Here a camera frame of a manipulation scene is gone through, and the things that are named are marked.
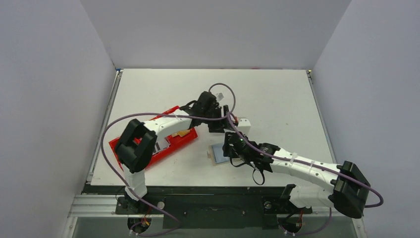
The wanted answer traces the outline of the silver striped card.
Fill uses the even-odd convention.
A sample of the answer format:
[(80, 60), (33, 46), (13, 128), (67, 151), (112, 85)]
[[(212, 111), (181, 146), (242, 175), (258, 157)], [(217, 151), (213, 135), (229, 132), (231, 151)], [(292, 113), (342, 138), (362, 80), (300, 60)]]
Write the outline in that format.
[(166, 138), (156, 142), (153, 150), (153, 155), (160, 153), (170, 147), (170, 143)]

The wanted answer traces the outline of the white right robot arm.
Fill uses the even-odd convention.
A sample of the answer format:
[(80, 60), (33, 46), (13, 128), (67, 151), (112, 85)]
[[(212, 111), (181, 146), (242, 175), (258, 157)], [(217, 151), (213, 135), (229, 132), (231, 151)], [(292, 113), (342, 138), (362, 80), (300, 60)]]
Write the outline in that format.
[(279, 205), (291, 212), (295, 208), (328, 207), (359, 219), (367, 208), (370, 183), (358, 166), (311, 160), (269, 143), (257, 144), (246, 136), (227, 132), (223, 154), (230, 160), (240, 159), (261, 175), (264, 172), (286, 174), (311, 183), (310, 186), (286, 186)]

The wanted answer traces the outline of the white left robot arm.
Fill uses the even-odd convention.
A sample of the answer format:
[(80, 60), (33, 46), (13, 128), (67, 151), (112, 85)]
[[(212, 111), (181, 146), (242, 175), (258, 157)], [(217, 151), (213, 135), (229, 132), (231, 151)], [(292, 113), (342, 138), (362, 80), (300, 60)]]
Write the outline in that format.
[(177, 108), (173, 113), (147, 121), (132, 119), (115, 146), (126, 180), (128, 206), (135, 213), (147, 209), (145, 168), (152, 160), (158, 141), (179, 131), (207, 124), (210, 133), (223, 133), (228, 128), (228, 105), (221, 106), (217, 97), (204, 91), (197, 100)]

